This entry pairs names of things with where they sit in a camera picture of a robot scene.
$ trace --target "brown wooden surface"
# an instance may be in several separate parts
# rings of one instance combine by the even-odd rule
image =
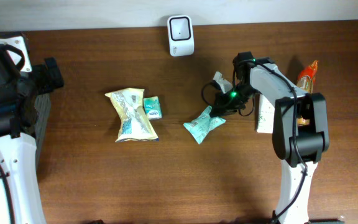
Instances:
[[[197,145],[183,123],[205,108],[201,87],[226,78],[238,52],[269,56],[293,81],[319,59],[331,146],[314,174],[310,218],[358,223],[358,21],[197,26],[195,53],[173,58],[159,28],[26,32],[33,64],[55,57],[65,87],[52,110],[38,170],[48,223],[217,223],[266,218],[278,202],[280,161],[255,116],[228,116]],[[159,142],[115,143],[120,119],[104,94],[159,96]]]

